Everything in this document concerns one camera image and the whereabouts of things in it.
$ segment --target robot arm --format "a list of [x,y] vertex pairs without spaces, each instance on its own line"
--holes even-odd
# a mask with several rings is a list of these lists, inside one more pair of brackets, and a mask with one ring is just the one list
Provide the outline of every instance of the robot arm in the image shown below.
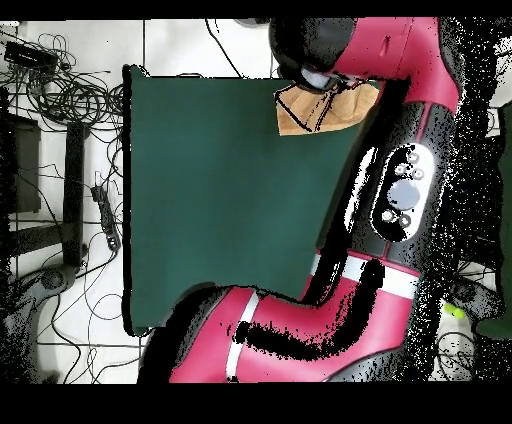
[[[156,375],[149,358],[163,349],[171,365],[160,378],[170,382],[390,378],[428,258],[461,94],[457,52],[443,42],[451,40],[444,29],[439,18],[271,21],[280,75],[304,89],[390,81],[380,102],[394,95],[393,80],[408,82],[407,91],[398,110],[381,107],[361,133],[359,158],[374,153],[359,206],[348,227],[329,233],[337,252],[322,255],[311,282],[330,283],[328,295],[292,302],[250,288],[202,289],[156,330],[139,381]],[[180,343],[169,343],[180,334]]]

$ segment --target silver button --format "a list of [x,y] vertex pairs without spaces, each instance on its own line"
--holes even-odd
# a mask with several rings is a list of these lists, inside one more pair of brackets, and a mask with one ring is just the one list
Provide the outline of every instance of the silver button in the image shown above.
[[388,202],[400,211],[414,208],[420,200],[420,192],[411,180],[399,180],[391,185]]
[[407,171],[407,166],[405,164],[400,164],[395,168],[395,174],[396,175],[404,175]]
[[415,180],[421,180],[424,175],[425,175],[425,173],[419,168],[416,168],[414,171],[412,171],[412,177]]
[[410,152],[407,154],[407,162],[409,163],[417,163],[420,160],[420,157],[417,153]]
[[382,212],[382,220],[384,222],[393,222],[396,220],[396,215],[393,211],[384,211]]
[[398,218],[398,222],[402,228],[407,228],[409,225],[411,225],[411,217],[405,214],[401,215],[400,218]]

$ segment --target black cable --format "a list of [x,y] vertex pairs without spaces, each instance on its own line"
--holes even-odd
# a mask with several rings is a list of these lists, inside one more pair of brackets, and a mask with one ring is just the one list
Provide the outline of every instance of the black cable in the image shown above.
[[62,234],[62,228],[59,225],[59,223],[57,221],[57,218],[55,217],[55,214],[53,213],[52,208],[50,207],[50,203],[48,203],[48,199],[46,199],[46,196],[44,195],[44,193],[39,189],[39,187],[37,187],[36,185],[32,184],[30,181],[26,180],[25,178],[23,178],[20,174],[17,173],[16,175],[18,176],[18,178],[20,178],[26,184],[28,184],[29,186],[35,188],[39,192],[39,194],[42,196],[42,198],[44,200],[44,203],[46,203],[46,207],[48,208],[48,212],[50,212],[50,215],[51,215],[51,217],[53,219],[53,222],[57,226],[57,230],[59,231],[60,242],[62,244],[64,244],[64,235]]
[[[450,368],[453,368],[453,365],[458,365],[462,369],[465,369],[466,371],[469,371],[471,376],[473,377],[475,374],[474,365],[472,364],[472,359],[475,357],[475,353],[473,354],[467,354],[465,352],[457,352],[456,354],[449,354],[449,350],[447,349],[441,349],[440,344],[441,341],[450,335],[457,335],[460,337],[465,338],[468,340],[472,346],[473,349],[476,349],[475,342],[472,338],[470,338],[467,334],[461,333],[460,331],[448,331],[446,333],[443,333],[439,336],[436,342],[436,351],[437,356],[436,359],[439,364],[439,369],[441,371],[441,374],[447,381],[451,381],[451,378],[448,376],[445,370],[445,366],[449,366]],[[449,363],[443,363],[442,358],[448,359]]]
[[229,58],[228,54],[226,53],[226,51],[224,50],[224,47],[222,47],[222,44],[220,43],[219,39],[217,37],[215,37],[215,35],[213,35],[213,32],[212,30],[210,29],[210,24],[208,23],[208,19],[205,19],[204,22],[206,23],[206,29],[208,30],[208,33],[210,34],[210,36],[215,40],[215,42],[217,43],[217,45],[220,47],[220,49],[222,50],[222,53],[224,53],[224,56],[226,57],[226,59],[228,60],[229,64],[231,65],[231,67],[234,69],[234,71],[236,72],[236,74],[238,75],[239,78],[243,78],[243,75],[240,74],[240,72],[238,72],[238,69],[235,68],[235,65],[233,65],[233,62],[231,62],[231,59]]
[[[98,278],[101,276],[101,274],[102,274],[102,272],[104,271],[104,269],[106,268],[106,266],[107,266],[107,264],[105,264],[105,265],[103,266],[103,268],[102,268],[101,272],[96,276],[96,278],[94,279],[93,283],[89,286],[89,288],[91,288],[91,287],[94,285],[94,283],[98,280]],[[57,334],[57,336],[59,336],[59,337],[60,337],[61,339],[63,339],[64,341],[66,341],[66,342],[68,342],[68,343],[72,344],[72,345],[73,345],[73,346],[75,346],[75,347],[77,348],[77,350],[78,350],[78,357],[76,358],[75,362],[73,363],[73,366],[69,369],[69,371],[68,371],[68,373],[66,374],[66,377],[64,378],[64,381],[63,381],[63,383],[62,383],[62,384],[66,384],[66,382],[67,382],[67,380],[68,380],[69,376],[71,375],[71,373],[73,372],[73,370],[74,370],[74,369],[75,369],[75,367],[77,366],[78,361],[79,361],[79,360],[80,360],[80,358],[82,357],[82,350],[80,349],[80,347],[79,347],[79,346],[77,346],[77,345],[76,345],[76,343],[74,343],[74,342],[72,342],[72,341],[70,341],[70,340],[66,339],[65,337],[63,337],[63,336],[58,332],[57,327],[55,327],[55,321],[56,321],[58,318],[60,318],[60,317],[62,316],[62,314],[61,314],[61,315],[59,315],[59,317],[57,317],[57,318],[56,318],[57,311],[59,310],[59,306],[60,306],[60,294],[58,295],[57,307],[55,308],[55,311],[54,311],[54,313],[53,313],[53,315],[52,315],[52,319],[51,319],[50,325],[51,325],[51,327],[52,327],[53,331],[55,332],[55,334]]]
[[131,361],[125,362],[123,364],[114,364],[114,365],[107,365],[106,367],[103,367],[101,371],[98,373],[98,375],[94,378],[92,381],[92,384],[99,383],[98,379],[100,378],[100,375],[103,373],[103,371],[109,369],[109,368],[119,368],[119,367],[125,367],[127,365],[133,364],[134,362],[139,361],[139,358],[132,359]]
[[[32,222],[40,224],[53,224],[55,221],[51,219],[18,219],[18,222]],[[64,224],[64,221],[57,221],[59,224]],[[81,224],[86,225],[101,225],[100,221],[82,221]]]
[[[43,47],[41,39],[44,36],[51,37],[53,39],[53,46],[52,48],[46,48]],[[108,193],[110,183],[114,185],[114,187],[117,190],[117,194],[122,196],[122,193],[119,190],[119,186],[115,180],[112,179],[114,175],[117,175],[118,177],[122,178],[123,176],[119,172],[119,168],[115,164],[116,158],[118,157],[118,154],[122,152],[121,147],[121,135],[122,135],[122,129],[120,129],[120,118],[122,116],[122,88],[123,85],[120,84],[117,87],[113,88],[112,90],[109,90],[107,85],[104,81],[102,81],[100,78],[94,76],[94,72],[91,73],[76,73],[73,72],[71,69],[73,66],[76,65],[76,58],[71,55],[67,51],[67,43],[64,37],[62,36],[52,36],[49,34],[42,34],[39,39],[38,43],[27,43],[23,41],[23,44],[28,45],[32,48],[35,48],[37,50],[45,51],[51,54],[54,54],[58,57],[58,65],[55,72],[53,72],[50,75],[43,75],[41,73],[38,73],[37,71],[27,71],[26,69],[22,69],[19,66],[10,66],[10,69],[6,73],[0,74],[4,78],[2,78],[2,81],[0,81],[0,84],[3,85],[15,85],[15,93],[13,95],[12,101],[16,102],[16,114],[18,114],[18,109],[26,110],[27,114],[30,118],[32,118],[30,112],[37,113],[41,116],[42,121],[46,124],[46,126],[49,128],[50,131],[41,129],[43,132],[56,132],[56,133],[65,133],[65,130],[60,130],[53,127],[53,124],[56,125],[66,125],[66,123],[71,121],[80,120],[84,122],[90,129],[90,134],[93,135],[94,138],[98,139],[104,144],[107,144],[107,160],[110,164],[110,170],[108,172],[107,177],[102,181],[102,185],[106,185],[106,191]],[[52,84],[54,87],[57,87],[58,92],[48,92],[47,87],[49,84]],[[32,109],[27,108],[21,108],[18,106],[18,96],[19,95],[25,95],[32,107]],[[97,128],[96,126],[98,124],[104,124],[104,123],[111,123],[113,125],[112,129],[105,129],[105,128]],[[111,141],[104,141],[102,140],[97,134],[95,134],[96,131],[115,131],[115,137]],[[114,145],[113,154],[111,154],[111,146]],[[56,179],[62,179],[64,180],[65,177],[62,177],[62,175],[59,173],[57,166],[55,164],[46,165],[34,169],[23,169],[23,171],[31,171],[36,169],[44,169],[48,167],[53,167],[55,169],[55,173],[57,176],[53,175],[45,175],[38,172],[34,172],[34,174],[46,178],[56,178]],[[47,201],[45,195],[39,190],[37,187],[35,187],[30,182],[26,181],[25,178],[23,178],[21,175],[18,175],[20,179],[27,182],[27,184],[31,185],[32,187],[36,188],[38,192],[43,197],[46,206],[48,207],[48,210],[53,218],[54,224],[57,225],[59,229],[59,233],[61,236],[61,242],[63,240],[62,237],[62,231],[59,226],[59,222],[56,220],[56,217],[53,213],[53,211],[50,208],[49,202]],[[83,182],[80,181],[81,184],[83,184],[85,187],[87,187],[89,190],[91,187]],[[117,210],[121,206],[121,204],[117,205],[115,211],[116,211],[116,219],[117,219]],[[32,222],[44,222],[46,220],[32,220]],[[99,224],[101,225],[101,222],[87,222],[84,221],[84,223],[91,223],[91,224]],[[89,248],[88,251],[90,253],[91,249],[91,243],[94,239],[93,236],[91,240],[89,241]],[[58,255],[60,252],[52,255],[49,257],[44,263],[48,260],[50,260],[52,257]],[[66,310],[64,310],[62,313],[60,313],[57,316],[58,309],[60,307],[60,295],[58,297],[58,304],[57,308],[54,311],[54,314],[52,316],[52,320],[50,325],[48,325],[46,328],[44,328],[41,332],[39,332],[38,336],[40,336],[44,331],[46,331],[47,328],[50,326],[53,327],[53,330],[55,333],[60,337],[62,340],[66,341],[67,346],[73,346],[78,350],[78,357],[76,361],[74,362],[73,366],[70,368],[70,370],[67,372],[66,377],[64,379],[64,382],[66,383],[72,373],[72,371],[76,368],[82,353],[80,350],[80,347],[76,344],[68,340],[66,337],[62,336],[62,334],[59,333],[58,329],[55,327],[55,322],[62,317],[64,313],[66,313],[69,309],[71,309],[79,300],[81,297],[86,298],[87,306],[88,299],[87,299],[87,291],[92,288],[92,286],[95,285],[96,281],[99,279],[101,274],[103,273],[105,267],[111,263],[115,258],[117,257],[117,252],[112,254],[110,258],[103,263],[102,265],[96,266],[92,269],[88,269],[89,266],[89,254],[87,256],[87,265],[85,272],[82,274],[79,274],[76,279],[79,279],[81,277],[84,277],[84,293],[76,299]],[[87,284],[87,275],[101,269],[99,274],[95,277],[94,281],[91,283],[89,287],[86,288]],[[34,271],[32,273],[29,273],[22,277],[22,280],[25,281],[27,277],[33,276],[37,274],[36,278],[32,279],[32,282],[36,281],[37,278],[43,273],[44,270],[40,269],[37,271]],[[98,318],[105,319],[103,317],[100,317],[99,315],[95,314]],[[90,343],[87,345],[89,348],[89,354],[87,355],[87,364],[88,367],[86,370],[84,370],[77,378],[75,378],[71,383],[77,381],[83,374],[85,374],[88,370],[93,370],[93,364],[94,359],[96,357],[96,348],[95,346],[91,345]]]
[[[51,163],[50,165],[44,165],[44,166],[38,166],[36,168],[22,168],[22,167],[19,167],[19,169],[23,170],[24,172],[30,172],[30,171],[34,171],[36,169],[45,169],[45,168],[50,168],[52,167],[55,169],[55,173],[57,174],[57,176],[55,175],[45,175],[45,174],[39,174],[37,172],[34,172],[33,174],[34,175],[37,175],[39,177],[46,177],[46,178],[57,178],[59,180],[66,180],[65,177],[63,177],[62,175],[60,175],[59,173],[59,170],[57,169],[57,165],[54,164],[54,163]],[[88,184],[85,184],[83,181],[79,181],[79,180],[75,180],[73,178],[68,178],[70,181],[73,181],[73,182],[76,182],[76,183],[79,183],[79,184],[82,184],[84,187],[88,188],[89,190],[91,189],[91,186],[89,186]]]
[[70,345],[76,347],[76,349],[78,351],[78,357],[76,358],[73,366],[69,369],[68,373],[66,374],[66,377],[64,377],[64,382],[62,384],[66,384],[69,376],[71,375],[71,372],[75,369],[76,365],[78,364],[78,361],[82,357],[82,351],[75,343],[73,343],[71,340],[67,339],[62,334],[60,334],[59,331],[57,330],[57,327],[55,327],[55,316],[57,315],[57,312],[59,311],[59,307],[60,307],[60,294],[57,295],[57,307],[55,308],[55,311],[53,311],[50,325],[52,326],[52,329],[57,336],[59,336],[62,340],[69,343]]

